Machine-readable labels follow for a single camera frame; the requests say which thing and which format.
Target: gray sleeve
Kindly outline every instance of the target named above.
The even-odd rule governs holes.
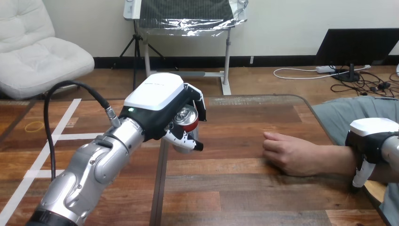
[[[340,98],[313,107],[337,145],[345,145],[349,125],[356,119],[388,118],[399,122],[399,101],[393,98]],[[380,209],[391,225],[399,226],[399,184],[389,184]]]
[[[394,98],[340,98],[313,109],[337,145],[345,145],[349,125],[354,120],[378,117],[399,121],[399,101]]]

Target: rubber band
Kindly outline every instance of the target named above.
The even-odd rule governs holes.
[[[40,123],[41,124],[40,128],[38,128],[36,130],[28,130],[27,129],[29,126],[31,126],[31,125],[33,125],[35,123]],[[28,125],[25,126],[25,132],[34,133],[34,132],[37,132],[37,131],[41,130],[43,127],[44,127],[44,123],[42,121],[34,121],[34,122],[31,122],[31,123],[29,123]]]

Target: human hand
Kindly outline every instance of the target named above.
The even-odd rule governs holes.
[[[304,177],[323,172],[328,161],[323,146],[279,133],[265,132],[263,136],[263,155],[288,175]]]

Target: cushion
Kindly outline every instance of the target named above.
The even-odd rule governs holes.
[[[71,42],[50,37],[0,53],[0,90],[14,99],[32,97],[93,68],[94,60],[88,52]]]
[[[54,35],[53,24],[41,0],[0,0],[0,53]]]

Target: black cable on floor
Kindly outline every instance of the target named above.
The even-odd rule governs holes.
[[[331,86],[331,91],[334,93],[345,92],[349,90],[356,91],[358,96],[367,96],[368,94],[375,94],[382,97],[399,97],[399,80],[392,79],[392,75],[390,75],[390,81],[386,82],[380,79],[378,76],[368,73],[368,72],[360,72],[360,80],[357,82],[344,82],[340,81],[341,84],[335,84]],[[376,79],[365,80],[364,76],[369,75]]]
[[[69,85],[77,85],[77,86],[85,88],[100,103],[101,107],[103,107],[104,109],[107,109],[110,106],[108,101],[105,98],[103,98],[97,91],[95,91],[89,85],[79,82],[79,81],[62,81],[62,82],[59,82],[56,85],[54,85],[48,91],[48,93],[46,95],[46,99],[44,101],[43,115],[44,115],[44,127],[46,130],[48,145],[50,147],[51,181],[53,181],[56,178],[56,153],[54,150],[53,138],[51,136],[50,123],[48,121],[48,105],[50,103],[51,96],[57,89],[64,87],[64,86],[69,86]]]

